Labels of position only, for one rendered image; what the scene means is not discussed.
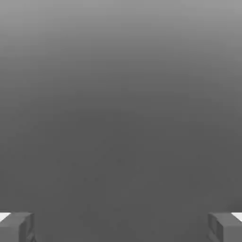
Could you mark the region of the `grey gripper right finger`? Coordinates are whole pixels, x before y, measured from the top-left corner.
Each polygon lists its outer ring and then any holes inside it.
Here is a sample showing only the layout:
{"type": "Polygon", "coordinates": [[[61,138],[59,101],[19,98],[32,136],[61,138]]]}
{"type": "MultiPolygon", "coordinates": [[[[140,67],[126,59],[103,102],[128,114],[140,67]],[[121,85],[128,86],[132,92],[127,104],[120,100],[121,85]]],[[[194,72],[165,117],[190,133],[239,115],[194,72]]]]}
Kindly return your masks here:
{"type": "Polygon", "coordinates": [[[209,213],[207,222],[211,242],[242,242],[242,212],[209,213]]]}

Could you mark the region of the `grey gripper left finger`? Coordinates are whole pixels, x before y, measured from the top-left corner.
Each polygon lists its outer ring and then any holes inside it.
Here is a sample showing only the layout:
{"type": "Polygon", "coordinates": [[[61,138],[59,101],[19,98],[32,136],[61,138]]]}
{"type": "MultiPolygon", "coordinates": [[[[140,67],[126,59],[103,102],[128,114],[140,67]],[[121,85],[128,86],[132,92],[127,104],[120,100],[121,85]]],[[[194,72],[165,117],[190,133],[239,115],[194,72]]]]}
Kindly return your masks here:
{"type": "Polygon", "coordinates": [[[0,242],[35,242],[35,214],[0,212],[0,242]]]}

